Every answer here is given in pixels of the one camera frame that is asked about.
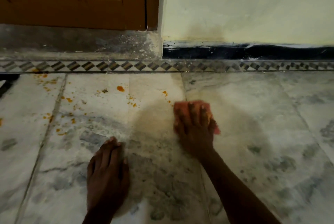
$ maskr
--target tile grout line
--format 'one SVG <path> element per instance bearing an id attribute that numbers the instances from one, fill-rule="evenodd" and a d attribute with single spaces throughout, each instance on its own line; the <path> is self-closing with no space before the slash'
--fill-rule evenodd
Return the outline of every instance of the tile grout line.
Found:
<path id="1" fill-rule="evenodd" d="M 56 117 L 56 115 L 57 115 L 57 113 L 59 111 L 60 102 L 61 102 L 61 96 L 62 96 L 62 94 L 64 93 L 64 90 L 65 90 L 65 86 L 66 86 L 66 82 L 67 82 L 67 76 L 68 76 L 68 74 L 65 74 L 65 77 L 64 77 L 64 79 L 63 79 L 63 81 L 61 83 L 59 94 L 58 94 L 58 96 L 56 98 L 55 105 L 54 105 L 54 108 L 53 108 L 53 111 L 52 111 L 52 115 L 51 115 L 51 119 L 50 119 L 51 121 L 48 123 L 48 126 L 46 128 L 43 140 L 39 144 L 40 147 L 39 147 L 39 150 L 38 150 L 37 158 L 36 158 L 34 167 L 33 167 L 32 171 L 31 171 L 31 175 L 30 175 L 27 187 L 25 189 L 25 192 L 24 192 L 24 195 L 23 195 L 23 199 L 22 199 L 22 201 L 20 203 L 20 206 L 19 206 L 16 218 L 15 218 L 14 224 L 18 224 L 20 218 L 23 217 L 23 214 L 24 214 L 25 209 L 27 207 L 27 204 L 26 204 L 27 201 L 26 201 L 26 199 L 29 199 L 29 197 L 27 197 L 27 196 L 30 196 L 30 192 L 31 192 L 30 186 L 33 184 L 34 178 L 36 178 L 35 171 L 37 169 L 37 165 L 39 164 L 41 152 L 43 150 L 43 147 L 45 146 L 46 141 L 48 140 L 48 138 L 50 136 L 52 122 L 55 121 L 54 118 Z"/>
<path id="2" fill-rule="evenodd" d="M 332 163 L 331 159 L 329 158 L 329 156 L 327 155 L 326 151 L 321 147 L 321 145 L 319 144 L 317 138 L 315 137 L 315 135 L 312 133 L 309 125 L 307 124 L 306 120 L 303 118 L 303 116 L 300 114 L 300 112 L 298 111 L 297 106 L 292 102 L 289 94 L 284 90 L 284 87 L 281 84 L 281 81 L 277 78 L 277 76 L 275 75 L 275 78 L 277 79 L 278 85 L 281 88 L 281 90 L 283 91 L 283 93 L 289 98 L 290 103 L 293 107 L 293 109 L 295 110 L 295 112 L 297 113 L 298 117 L 302 120 L 302 122 L 304 123 L 304 125 L 307 128 L 307 131 L 309 131 L 309 133 L 311 134 L 312 138 L 314 139 L 315 143 L 319 146 L 319 148 L 325 153 L 325 155 L 327 156 L 328 160 Z"/>

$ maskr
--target orange cloth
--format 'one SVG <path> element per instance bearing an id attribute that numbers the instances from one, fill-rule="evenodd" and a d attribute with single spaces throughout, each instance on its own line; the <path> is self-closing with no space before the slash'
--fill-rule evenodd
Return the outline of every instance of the orange cloth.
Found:
<path id="1" fill-rule="evenodd" d="M 196 100 L 196 101 L 191 101 L 191 102 L 195 105 L 195 111 L 197 112 L 198 117 L 199 117 L 200 108 L 203 105 L 206 108 L 208 119 L 210 120 L 210 118 L 213 118 L 212 112 L 211 112 L 211 109 L 210 109 L 210 104 L 205 103 L 202 100 Z M 185 115 L 186 119 L 188 119 L 190 121 L 190 114 L 189 114 L 188 104 L 189 104 L 188 101 L 175 102 L 175 104 L 174 104 L 174 115 L 176 114 L 176 111 L 180 109 L 183 112 L 183 114 Z M 219 130 L 217 125 L 216 125 L 213 133 L 216 134 L 216 135 L 220 134 L 220 130 Z"/>

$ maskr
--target right hand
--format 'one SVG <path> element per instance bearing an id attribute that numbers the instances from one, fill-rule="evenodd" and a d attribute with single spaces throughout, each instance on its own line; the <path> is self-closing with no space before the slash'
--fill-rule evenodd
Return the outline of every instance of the right hand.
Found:
<path id="1" fill-rule="evenodd" d="M 192 103 L 188 104 L 190 120 L 185 117 L 181 110 L 176 111 L 174 129 L 180 138 L 181 146 L 199 161 L 206 158 L 213 149 L 213 132 L 216 121 L 208 119 L 204 106 L 200 108 L 200 116 L 195 111 Z"/>

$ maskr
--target hand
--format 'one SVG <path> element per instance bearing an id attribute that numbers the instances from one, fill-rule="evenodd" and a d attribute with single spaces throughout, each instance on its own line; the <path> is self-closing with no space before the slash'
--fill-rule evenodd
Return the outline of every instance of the hand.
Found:
<path id="1" fill-rule="evenodd" d="M 112 137 L 98 150 L 88 164 L 88 212 L 102 208 L 111 218 L 128 194 L 130 179 L 127 159 L 120 160 L 122 145 Z"/>
<path id="2" fill-rule="evenodd" d="M 216 122 L 208 119 L 204 106 L 200 108 L 200 115 L 195 111 L 195 106 L 189 103 L 190 120 L 181 110 L 176 111 L 177 119 L 174 129 L 180 138 L 181 146 L 192 156 L 201 161 L 213 150 L 213 132 Z"/>

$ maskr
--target food spill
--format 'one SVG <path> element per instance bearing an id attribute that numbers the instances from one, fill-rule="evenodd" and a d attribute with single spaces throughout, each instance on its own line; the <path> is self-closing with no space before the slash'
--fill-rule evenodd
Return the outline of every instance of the food spill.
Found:
<path id="1" fill-rule="evenodd" d="M 125 91 L 124 88 L 123 88 L 122 86 L 117 86 L 117 90 L 118 90 L 118 91 L 121 91 L 121 92 L 124 92 L 124 91 Z"/>

